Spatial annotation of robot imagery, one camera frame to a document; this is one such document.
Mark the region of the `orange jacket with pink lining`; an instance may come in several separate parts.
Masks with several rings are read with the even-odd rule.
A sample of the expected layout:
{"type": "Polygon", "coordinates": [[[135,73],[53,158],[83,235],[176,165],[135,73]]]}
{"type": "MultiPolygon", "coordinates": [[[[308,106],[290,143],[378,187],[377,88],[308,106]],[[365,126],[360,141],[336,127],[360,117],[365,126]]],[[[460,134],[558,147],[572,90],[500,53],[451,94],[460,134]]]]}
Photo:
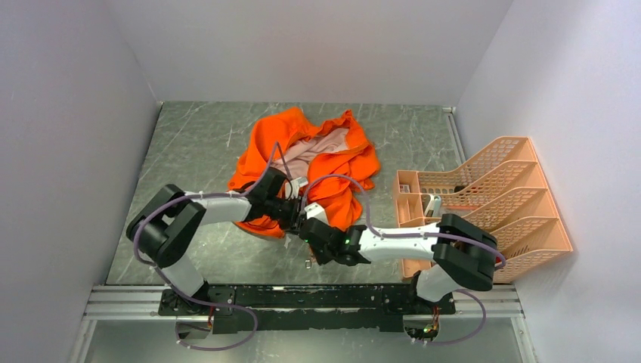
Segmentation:
{"type": "Polygon", "coordinates": [[[240,189],[273,166],[305,177],[312,185],[308,202],[318,203],[330,225],[345,230],[363,212],[355,192],[374,187],[381,165],[373,143],[350,110],[313,125],[298,107],[260,119],[228,181],[240,189]]]}

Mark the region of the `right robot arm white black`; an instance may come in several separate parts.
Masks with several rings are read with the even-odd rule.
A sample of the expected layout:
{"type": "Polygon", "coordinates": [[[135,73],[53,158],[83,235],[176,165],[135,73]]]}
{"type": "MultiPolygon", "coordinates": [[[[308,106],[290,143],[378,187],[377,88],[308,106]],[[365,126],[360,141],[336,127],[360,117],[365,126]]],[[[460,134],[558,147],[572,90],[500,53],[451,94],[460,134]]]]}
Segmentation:
{"type": "Polygon", "coordinates": [[[415,274],[408,293],[408,304],[418,313],[428,312],[455,290],[491,290],[495,265],[505,261],[493,235],[454,214],[415,228],[353,225],[345,231],[311,218],[302,223],[299,236],[321,265],[353,266],[387,259],[432,262],[431,268],[415,274]]]}

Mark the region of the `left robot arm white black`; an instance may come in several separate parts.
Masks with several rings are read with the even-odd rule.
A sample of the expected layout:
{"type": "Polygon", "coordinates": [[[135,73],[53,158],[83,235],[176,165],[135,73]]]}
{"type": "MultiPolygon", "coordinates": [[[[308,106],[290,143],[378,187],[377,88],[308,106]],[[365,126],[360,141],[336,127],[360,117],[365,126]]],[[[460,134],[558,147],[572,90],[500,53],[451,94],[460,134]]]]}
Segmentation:
{"type": "Polygon", "coordinates": [[[256,181],[224,193],[188,193],[176,185],[163,186],[125,230],[135,255],[146,256],[159,273],[181,291],[179,305],[192,315],[208,307],[209,283],[187,256],[198,229],[221,222],[248,222],[267,217],[284,231],[293,227],[300,211],[305,177],[293,178],[274,167],[256,181]]]}

